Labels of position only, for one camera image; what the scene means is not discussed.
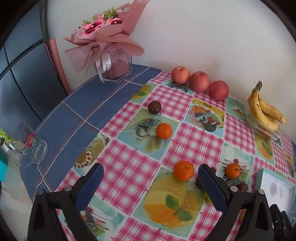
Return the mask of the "pink flower bouquet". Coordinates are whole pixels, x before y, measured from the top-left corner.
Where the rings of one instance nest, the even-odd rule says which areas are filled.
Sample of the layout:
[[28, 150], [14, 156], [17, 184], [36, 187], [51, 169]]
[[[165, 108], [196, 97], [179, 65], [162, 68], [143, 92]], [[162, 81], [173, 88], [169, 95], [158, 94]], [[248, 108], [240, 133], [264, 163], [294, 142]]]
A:
[[144, 48], [130, 35], [142, 15], [147, 1], [133, 1], [118, 8], [110, 8], [93, 16], [92, 21], [84, 21], [72, 33], [65, 37], [74, 45], [65, 53], [77, 72], [95, 68], [95, 60], [101, 56], [103, 72], [118, 60], [127, 62], [125, 54], [142, 56]]

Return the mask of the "yellow banana bunch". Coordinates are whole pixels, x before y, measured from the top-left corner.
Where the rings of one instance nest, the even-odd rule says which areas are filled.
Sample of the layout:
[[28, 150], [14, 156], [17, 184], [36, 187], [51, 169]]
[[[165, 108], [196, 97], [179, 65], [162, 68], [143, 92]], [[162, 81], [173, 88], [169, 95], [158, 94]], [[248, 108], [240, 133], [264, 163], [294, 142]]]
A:
[[285, 125], [287, 120], [285, 116], [274, 106], [266, 103], [260, 96], [262, 82], [258, 81], [248, 96], [248, 105], [252, 116], [268, 131], [275, 132], [278, 124]]

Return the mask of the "right red apple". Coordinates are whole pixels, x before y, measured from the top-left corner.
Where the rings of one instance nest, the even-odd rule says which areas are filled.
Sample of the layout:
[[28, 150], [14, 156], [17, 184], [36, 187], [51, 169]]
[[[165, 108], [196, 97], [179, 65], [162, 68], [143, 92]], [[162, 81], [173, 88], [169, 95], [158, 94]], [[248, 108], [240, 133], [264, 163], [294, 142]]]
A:
[[216, 80], [209, 86], [209, 95], [217, 101], [224, 101], [229, 96], [229, 87], [222, 80]]

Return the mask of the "glass mug with red logo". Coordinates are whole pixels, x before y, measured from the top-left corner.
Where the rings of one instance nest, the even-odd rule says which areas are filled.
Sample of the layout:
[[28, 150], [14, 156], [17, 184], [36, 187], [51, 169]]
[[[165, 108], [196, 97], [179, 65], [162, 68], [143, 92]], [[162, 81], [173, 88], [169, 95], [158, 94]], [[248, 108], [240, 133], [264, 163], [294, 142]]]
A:
[[41, 164], [48, 152], [48, 144], [24, 121], [16, 128], [12, 141], [15, 148], [15, 164], [27, 168], [32, 164]]

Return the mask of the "red apple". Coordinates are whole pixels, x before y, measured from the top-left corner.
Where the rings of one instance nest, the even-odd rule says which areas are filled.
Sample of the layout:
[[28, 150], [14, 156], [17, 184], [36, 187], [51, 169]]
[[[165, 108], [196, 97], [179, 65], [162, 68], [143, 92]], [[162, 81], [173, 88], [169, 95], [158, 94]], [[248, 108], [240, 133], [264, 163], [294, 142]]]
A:
[[209, 84], [209, 75], [203, 71], [193, 73], [189, 79], [189, 87], [195, 92], [205, 92]]
[[186, 84], [190, 79], [190, 72], [184, 66], [175, 67], [171, 72], [171, 79], [177, 84]]
[[229, 87], [222, 80], [216, 80], [209, 86], [209, 95], [217, 101], [224, 101], [229, 96]]

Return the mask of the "pink chair back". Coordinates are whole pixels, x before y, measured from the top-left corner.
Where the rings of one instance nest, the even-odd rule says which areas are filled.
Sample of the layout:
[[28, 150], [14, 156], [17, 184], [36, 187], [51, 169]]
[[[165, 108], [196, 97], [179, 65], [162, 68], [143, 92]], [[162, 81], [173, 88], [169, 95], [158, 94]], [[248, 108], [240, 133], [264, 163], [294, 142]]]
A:
[[65, 92], [67, 93], [67, 95], [69, 95], [71, 93], [71, 89], [70, 89], [70, 86], [67, 82], [66, 75], [64, 73], [64, 69], [63, 69], [61, 59], [59, 56], [59, 51], [58, 51], [56, 39], [52, 38], [52, 39], [47, 40], [45, 42], [45, 46], [46, 46], [50, 61], [51, 61], [53, 68], [56, 72], [56, 75], [57, 75], [59, 81], [61, 82], [61, 85], [64, 88]]

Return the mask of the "left red apple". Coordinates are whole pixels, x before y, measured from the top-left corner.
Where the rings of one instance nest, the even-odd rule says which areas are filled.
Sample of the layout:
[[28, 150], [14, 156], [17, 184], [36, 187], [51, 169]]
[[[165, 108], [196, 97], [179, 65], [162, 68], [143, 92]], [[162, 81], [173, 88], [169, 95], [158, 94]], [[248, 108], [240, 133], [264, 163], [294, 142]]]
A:
[[184, 66], [175, 67], [171, 72], [171, 79], [177, 84], [186, 84], [190, 79], [190, 72]]

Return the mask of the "white tray with teal rim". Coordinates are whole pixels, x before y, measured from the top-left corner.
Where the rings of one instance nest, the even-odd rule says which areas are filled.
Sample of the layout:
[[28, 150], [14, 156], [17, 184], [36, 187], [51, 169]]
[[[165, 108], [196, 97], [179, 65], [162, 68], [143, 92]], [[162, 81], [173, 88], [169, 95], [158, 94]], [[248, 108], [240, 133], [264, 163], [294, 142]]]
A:
[[269, 206], [276, 204], [280, 211], [292, 216], [295, 201], [295, 185], [285, 178], [263, 168], [256, 172], [255, 190], [263, 189]]

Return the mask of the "orange tangerine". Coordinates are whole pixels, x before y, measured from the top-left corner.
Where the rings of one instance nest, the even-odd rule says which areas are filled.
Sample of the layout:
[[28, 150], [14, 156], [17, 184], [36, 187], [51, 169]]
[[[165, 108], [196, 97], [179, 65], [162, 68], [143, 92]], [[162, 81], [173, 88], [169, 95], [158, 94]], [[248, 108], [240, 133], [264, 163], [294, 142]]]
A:
[[168, 139], [172, 135], [172, 128], [168, 123], [161, 123], [156, 128], [156, 135], [163, 140]]
[[240, 175], [240, 166], [237, 163], [231, 163], [226, 167], [225, 174], [229, 179], [236, 179]]
[[174, 177], [179, 181], [188, 181], [193, 174], [194, 166], [188, 161], [178, 161], [174, 166]]

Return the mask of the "middle red apple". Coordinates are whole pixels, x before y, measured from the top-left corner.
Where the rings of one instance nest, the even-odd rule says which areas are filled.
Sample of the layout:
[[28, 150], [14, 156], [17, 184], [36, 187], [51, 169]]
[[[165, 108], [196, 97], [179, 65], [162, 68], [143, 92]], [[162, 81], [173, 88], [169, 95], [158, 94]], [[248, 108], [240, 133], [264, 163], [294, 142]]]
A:
[[189, 79], [189, 87], [195, 92], [205, 92], [209, 84], [209, 75], [203, 71], [193, 73]]

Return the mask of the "clear glass vase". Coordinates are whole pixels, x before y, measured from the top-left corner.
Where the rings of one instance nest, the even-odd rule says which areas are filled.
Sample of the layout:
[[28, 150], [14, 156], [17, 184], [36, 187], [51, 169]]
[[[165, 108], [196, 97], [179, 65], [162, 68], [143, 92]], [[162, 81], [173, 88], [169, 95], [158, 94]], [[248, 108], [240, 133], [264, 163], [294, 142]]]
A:
[[97, 56], [95, 60], [95, 68], [102, 83], [119, 83], [119, 81], [132, 73], [132, 56], [131, 54], [125, 54], [125, 56], [127, 62], [124, 60], [118, 60], [113, 66], [110, 66], [106, 72], [103, 72], [104, 63], [101, 56]]

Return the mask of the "pink checkered fruit tablecloth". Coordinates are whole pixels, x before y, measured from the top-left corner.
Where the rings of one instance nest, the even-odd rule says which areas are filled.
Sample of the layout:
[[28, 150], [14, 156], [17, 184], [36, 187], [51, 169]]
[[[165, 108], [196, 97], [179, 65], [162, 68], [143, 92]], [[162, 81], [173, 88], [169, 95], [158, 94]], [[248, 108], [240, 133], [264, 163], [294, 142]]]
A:
[[[149, 113], [151, 101], [162, 109]], [[292, 142], [284, 133], [267, 141], [248, 125], [243, 102], [234, 97], [216, 101], [206, 93], [175, 85], [169, 73], [148, 81], [130, 100], [137, 110], [120, 110], [100, 131], [58, 186], [73, 185], [95, 163], [103, 180], [82, 219], [98, 240], [204, 240], [221, 213], [195, 182], [207, 164], [219, 177], [240, 166], [239, 180], [255, 189], [256, 172], [267, 168], [295, 185]], [[156, 128], [168, 123], [173, 132], [163, 140]], [[188, 161], [188, 181], [174, 177], [178, 161]]]

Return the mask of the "clear plastic fruit container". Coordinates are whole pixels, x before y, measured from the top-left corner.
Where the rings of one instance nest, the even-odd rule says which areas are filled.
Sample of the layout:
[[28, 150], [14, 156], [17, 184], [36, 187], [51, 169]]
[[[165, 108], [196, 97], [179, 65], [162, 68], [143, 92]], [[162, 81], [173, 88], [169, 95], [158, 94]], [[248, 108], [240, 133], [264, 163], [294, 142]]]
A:
[[269, 130], [252, 115], [249, 105], [246, 105], [244, 109], [246, 113], [247, 123], [253, 131], [261, 135], [267, 141], [279, 141], [281, 139], [278, 131], [273, 132]]

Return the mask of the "blue plaid tablecloth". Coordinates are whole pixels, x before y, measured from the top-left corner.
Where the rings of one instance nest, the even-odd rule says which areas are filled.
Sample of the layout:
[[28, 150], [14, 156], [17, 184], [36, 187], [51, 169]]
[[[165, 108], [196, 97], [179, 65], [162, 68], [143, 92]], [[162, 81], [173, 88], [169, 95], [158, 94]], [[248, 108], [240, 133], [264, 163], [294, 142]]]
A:
[[21, 169], [22, 181], [30, 199], [39, 189], [55, 191], [76, 159], [108, 122], [123, 110], [132, 116], [137, 105], [130, 99], [161, 70], [133, 65], [133, 72], [118, 84], [103, 84], [94, 77], [60, 102], [36, 129], [48, 144], [41, 164]]

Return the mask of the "dark passion fruit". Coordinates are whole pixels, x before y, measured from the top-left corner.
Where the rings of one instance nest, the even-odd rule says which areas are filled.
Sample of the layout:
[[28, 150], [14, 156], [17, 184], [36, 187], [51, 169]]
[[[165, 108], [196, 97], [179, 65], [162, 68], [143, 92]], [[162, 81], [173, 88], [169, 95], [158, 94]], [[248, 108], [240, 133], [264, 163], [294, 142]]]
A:
[[160, 102], [154, 100], [149, 103], [147, 109], [151, 114], [158, 114], [162, 109], [162, 105]]
[[[212, 170], [212, 172], [215, 174], [216, 173], [216, 169], [214, 167], [211, 167], [210, 168]], [[200, 189], [200, 190], [204, 190], [200, 180], [199, 180], [199, 177], [196, 178], [196, 186]]]
[[248, 185], [244, 182], [236, 185], [236, 187], [238, 188], [239, 191], [243, 192], [243, 193], [246, 193], [248, 192]]

